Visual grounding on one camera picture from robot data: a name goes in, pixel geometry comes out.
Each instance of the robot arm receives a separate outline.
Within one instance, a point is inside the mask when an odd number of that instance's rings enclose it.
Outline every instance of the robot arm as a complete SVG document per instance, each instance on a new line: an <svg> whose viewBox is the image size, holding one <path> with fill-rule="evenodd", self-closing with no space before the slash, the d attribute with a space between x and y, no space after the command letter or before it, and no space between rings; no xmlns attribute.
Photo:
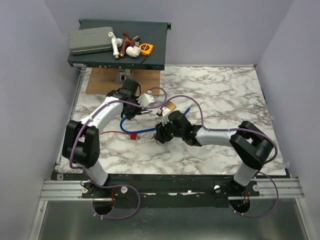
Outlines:
<svg viewBox="0 0 320 240"><path fill-rule="evenodd" d="M243 121L235 129L247 129L262 133L249 121ZM191 125L180 111L171 112L167 121L155 126L154 139L164 144L173 137L181 138L190 146L221 145L233 147L242 159L242 164L233 176L240 187L246 187L256 173L262 169L273 145L263 136L246 131L208 131L201 125Z"/></svg>
<svg viewBox="0 0 320 240"><path fill-rule="evenodd" d="M100 155L100 133L116 116L125 115L130 120L136 115L141 114L143 111L140 107L122 102L108 104L115 100L123 100L146 107L155 101L154 98L147 93L136 96L138 87L139 84L136 81L127 78L124 81L122 88L108 93L104 102L90 115L80 121L71 120L66 126L62 155L65 158L70 159L80 129L88 120L91 120L82 132L84 141L77 142L72 162L77 166L82 167L84 173L99 185L104 185L108 178L108 173L98 161Z"/></svg>

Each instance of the wooden block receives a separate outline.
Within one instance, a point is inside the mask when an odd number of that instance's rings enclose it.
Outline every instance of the wooden block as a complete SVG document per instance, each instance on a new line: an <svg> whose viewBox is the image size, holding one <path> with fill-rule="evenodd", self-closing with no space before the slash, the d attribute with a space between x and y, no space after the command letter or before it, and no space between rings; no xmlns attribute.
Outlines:
<svg viewBox="0 0 320 240"><path fill-rule="evenodd" d="M93 68L89 78L86 94L107 94L111 90L121 88L116 84L119 69ZM145 93L152 87L160 86L160 71L157 70L131 70L133 79L141 85L141 92ZM152 94L158 96L159 89L152 90Z"/></svg>

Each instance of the brown pipe fitting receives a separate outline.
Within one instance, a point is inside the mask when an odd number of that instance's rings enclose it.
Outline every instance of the brown pipe fitting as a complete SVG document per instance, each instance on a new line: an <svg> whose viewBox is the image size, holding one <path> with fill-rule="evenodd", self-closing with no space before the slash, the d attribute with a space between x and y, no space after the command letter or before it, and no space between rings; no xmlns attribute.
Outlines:
<svg viewBox="0 0 320 240"><path fill-rule="evenodd" d="M126 31L123 31L122 35L124 36L124 40L120 50L120 57L124 57L126 55L127 47L134 47L136 45L136 40L131 39Z"/></svg>

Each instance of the marble table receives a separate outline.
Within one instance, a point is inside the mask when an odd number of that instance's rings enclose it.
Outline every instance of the marble table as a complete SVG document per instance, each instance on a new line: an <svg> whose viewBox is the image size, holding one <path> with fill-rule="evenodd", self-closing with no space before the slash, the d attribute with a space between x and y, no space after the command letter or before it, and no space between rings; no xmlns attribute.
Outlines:
<svg viewBox="0 0 320 240"><path fill-rule="evenodd" d="M78 121L98 107L105 95L86 94L91 69L87 68L73 119ZM161 72L161 86L168 96L184 94L196 99L203 110L205 125L209 128L230 128L247 120L276 141L272 122L263 98L254 67L191 67L166 66ZM163 101L164 95L155 97ZM184 112L192 101L175 98L176 110ZM187 114L192 124L201 124L197 106ZM120 131L120 116L104 129ZM124 122L129 131L154 128L161 119L155 114L137 116ZM153 132L140 134L139 140L127 135L105 133L100 136L99 161L108 173L116 174L203 174L233 175L241 159L233 148L209 145L189 146L174 138L161 144L151 139ZM269 175L285 175L281 153L262 172ZM60 173L78 173L69 167L68 160L61 158Z"/></svg>

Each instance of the blue tube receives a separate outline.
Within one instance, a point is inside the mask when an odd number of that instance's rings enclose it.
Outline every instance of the blue tube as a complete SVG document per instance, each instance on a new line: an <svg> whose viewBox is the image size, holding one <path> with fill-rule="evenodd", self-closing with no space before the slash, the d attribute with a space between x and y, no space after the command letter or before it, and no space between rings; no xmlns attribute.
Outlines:
<svg viewBox="0 0 320 240"><path fill-rule="evenodd" d="M189 111L190 111L190 107L188 107L183 114L186 115ZM152 132L152 131L155 131L155 130L156 130L155 128L149 128L149 129L143 129L143 130L138 130L138 131L127 131L127 130L125 130L124 127L123 127L123 124L124 124L124 122L125 122L126 119L127 119L127 118L124 117L124 118L122 118L121 121L120 121L120 129L121 129L121 131L123 131L124 133L127 133L127 134L142 134L142 133Z"/></svg>

